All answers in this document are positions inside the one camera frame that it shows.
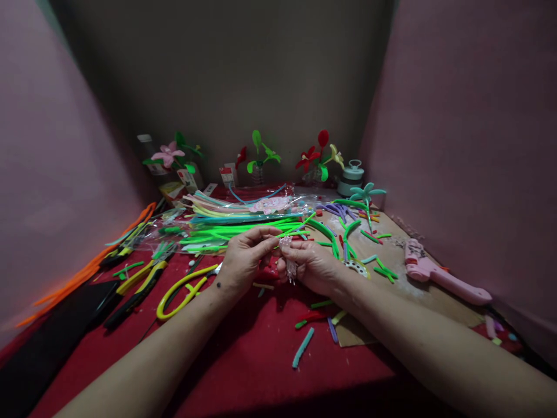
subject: wire cutter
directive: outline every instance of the wire cutter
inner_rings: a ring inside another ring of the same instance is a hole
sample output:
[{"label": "wire cutter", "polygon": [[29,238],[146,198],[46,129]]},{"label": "wire cutter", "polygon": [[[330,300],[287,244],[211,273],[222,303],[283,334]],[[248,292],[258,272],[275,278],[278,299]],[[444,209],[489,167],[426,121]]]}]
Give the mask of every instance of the wire cutter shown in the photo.
[{"label": "wire cutter", "polygon": [[123,282],[123,284],[116,289],[115,297],[122,300],[130,289],[147,275],[147,279],[143,282],[141,287],[137,289],[135,294],[106,320],[104,323],[104,327],[106,329],[116,329],[127,317],[130,316],[133,309],[140,305],[147,295],[149,295],[161,277],[162,272],[168,265],[168,260],[170,260],[170,258],[174,255],[176,246],[176,243],[170,243],[166,247],[163,247],[153,255],[151,261],[145,267]]},{"label": "wire cutter", "polygon": [[[174,315],[176,315],[184,306],[186,306],[197,295],[197,292],[199,291],[201,286],[203,286],[203,284],[205,284],[205,282],[207,281],[207,278],[209,278],[211,276],[216,276],[220,272],[221,266],[222,266],[222,263],[215,264],[215,265],[212,265],[211,267],[207,267],[205,269],[193,272],[192,274],[187,275],[183,279],[178,280],[174,284],[174,286],[172,286],[167,291],[166,295],[164,295],[162,297],[160,303],[158,304],[157,318],[160,319],[160,320],[166,321],[166,320],[170,319],[171,317],[173,317]],[[183,286],[185,283],[189,282],[193,278],[196,278],[197,276],[201,276],[205,273],[209,273],[209,274],[207,274],[206,277],[202,278],[192,289],[189,289],[190,290],[189,294],[186,296],[184,301],[176,309],[174,309],[170,313],[164,313],[164,307],[167,303],[167,299],[174,293],[174,291],[176,289],[178,289],[180,286]]]}]

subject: pliers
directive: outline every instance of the pliers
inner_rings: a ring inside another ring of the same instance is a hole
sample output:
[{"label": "pliers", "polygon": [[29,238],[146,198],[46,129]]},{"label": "pliers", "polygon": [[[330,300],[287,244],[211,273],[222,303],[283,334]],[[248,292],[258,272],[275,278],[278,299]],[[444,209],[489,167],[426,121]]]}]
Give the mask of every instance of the pliers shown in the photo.
[{"label": "pliers", "polygon": [[104,323],[104,327],[106,329],[116,329],[127,317],[130,316],[133,309],[140,305],[147,295],[149,295],[161,277],[162,272],[168,265],[168,260],[170,260],[174,255],[177,245],[178,244],[176,243],[170,243],[166,247],[160,249],[157,253],[153,254],[151,261],[145,267],[123,282],[123,284],[116,289],[114,297],[119,298],[121,301],[130,289],[148,274],[147,279],[143,282],[141,287],[137,289],[135,294],[106,320]]},{"label": "pliers", "polygon": [[137,238],[143,230],[152,225],[152,222],[141,222],[135,230],[122,242],[114,251],[108,253],[103,261],[100,262],[100,267],[111,269],[124,261],[132,252],[131,243]]},{"label": "pliers", "polygon": [[[222,266],[222,263],[215,264],[215,265],[212,265],[211,267],[193,272],[192,274],[187,275],[183,279],[178,280],[174,284],[174,286],[172,286],[167,291],[166,295],[164,295],[162,297],[160,303],[158,304],[157,318],[160,319],[160,320],[166,321],[166,320],[170,319],[171,317],[173,317],[174,315],[176,315],[184,306],[186,306],[197,295],[197,292],[199,291],[201,286],[203,286],[203,284],[205,284],[205,282],[207,281],[207,278],[209,278],[211,276],[216,276],[216,275],[219,274],[221,266]],[[189,289],[190,290],[189,294],[186,296],[184,301],[176,309],[174,309],[170,313],[164,313],[164,307],[167,303],[167,299],[176,291],[176,289],[178,289],[180,286],[183,286],[185,283],[189,282],[193,278],[196,278],[197,276],[201,276],[205,273],[208,273],[207,276],[202,278],[199,282],[197,282],[197,284],[192,289]]]}]

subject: pink glue gun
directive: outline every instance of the pink glue gun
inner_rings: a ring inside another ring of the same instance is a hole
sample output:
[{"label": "pink glue gun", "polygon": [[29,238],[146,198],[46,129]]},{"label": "pink glue gun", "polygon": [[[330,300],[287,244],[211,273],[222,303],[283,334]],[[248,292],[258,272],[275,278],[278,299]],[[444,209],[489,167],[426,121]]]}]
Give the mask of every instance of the pink glue gun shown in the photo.
[{"label": "pink glue gun", "polygon": [[491,295],[478,287],[470,286],[437,266],[425,254],[424,246],[415,239],[406,241],[404,248],[406,273],[419,282],[433,280],[472,305],[482,306],[491,302]]}]

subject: cardboard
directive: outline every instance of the cardboard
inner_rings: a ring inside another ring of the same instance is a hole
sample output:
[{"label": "cardboard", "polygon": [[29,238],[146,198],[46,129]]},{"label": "cardboard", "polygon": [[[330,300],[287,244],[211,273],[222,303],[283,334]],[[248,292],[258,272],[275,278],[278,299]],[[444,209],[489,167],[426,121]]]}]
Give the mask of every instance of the cardboard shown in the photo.
[{"label": "cardboard", "polygon": [[[383,264],[385,264],[385,266],[390,270],[394,271],[394,273],[398,275],[399,279],[395,280],[395,284],[391,284],[387,278],[373,270],[373,267],[378,267],[378,265],[376,261],[372,261],[366,265],[367,269],[370,271],[370,281],[375,286],[387,289],[409,302],[422,305],[425,308],[431,309],[432,311],[444,315],[447,318],[459,322],[467,327],[475,327],[481,324],[485,313],[483,308],[474,307],[457,299],[442,288],[438,287],[434,282],[428,281],[426,283],[420,283],[408,278],[404,264],[404,243],[410,237],[406,232],[400,229],[398,225],[392,221],[392,219],[385,215],[384,212],[379,213],[381,213],[379,222],[372,222],[372,226],[377,230],[376,235],[390,233],[392,234],[392,237],[382,238],[381,240],[384,243],[383,245],[372,242],[360,232],[360,229],[370,232],[367,220],[359,218],[362,221],[361,226],[350,234],[349,243],[352,246],[352,249],[356,252],[358,259],[364,260],[374,254],[377,254]],[[315,219],[327,224],[327,226],[329,226],[337,234],[344,234],[344,228],[340,224],[338,217],[330,214],[329,212],[324,211],[322,217]],[[311,231],[310,237],[314,238],[315,241],[328,241],[328,239],[319,231],[316,231],[309,226],[306,227],[306,230]],[[337,245],[341,248],[338,237]],[[341,347],[371,344],[377,341],[360,322],[350,315],[346,315],[337,324],[337,335]]]}]

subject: red flower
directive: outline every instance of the red flower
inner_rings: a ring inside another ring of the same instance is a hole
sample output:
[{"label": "red flower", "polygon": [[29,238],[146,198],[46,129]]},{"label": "red flower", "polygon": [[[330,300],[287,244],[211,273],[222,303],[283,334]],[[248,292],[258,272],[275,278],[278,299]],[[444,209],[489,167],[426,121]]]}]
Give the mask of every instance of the red flower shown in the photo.
[{"label": "red flower", "polygon": [[246,150],[247,150],[247,149],[248,149],[248,148],[247,148],[246,146],[243,147],[243,148],[241,149],[241,151],[240,151],[240,154],[238,154],[238,160],[236,161],[236,169],[238,169],[238,165],[239,165],[240,163],[243,163],[243,162],[245,161],[245,159],[246,159],[245,154],[246,154]]},{"label": "red flower", "polygon": [[326,129],[322,130],[321,132],[319,132],[317,140],[319,141],[319,145],[321,145],[321,148],[325,148],[325,145],[327,145],[327,142],[329,142],[329,132],[327,132]]},{"label": "red flower", "polygon": [[311,147],[307,153],[302,153],[302,160],[296,164],[296,169],[300,168],[301,166],[303,166],[303,170],[305,172],[308,172],[309,170],[309,163],[311,163],[313,160],[318,159],[321,154],[320,153],[316,153],[315,151],[315,147]]}]

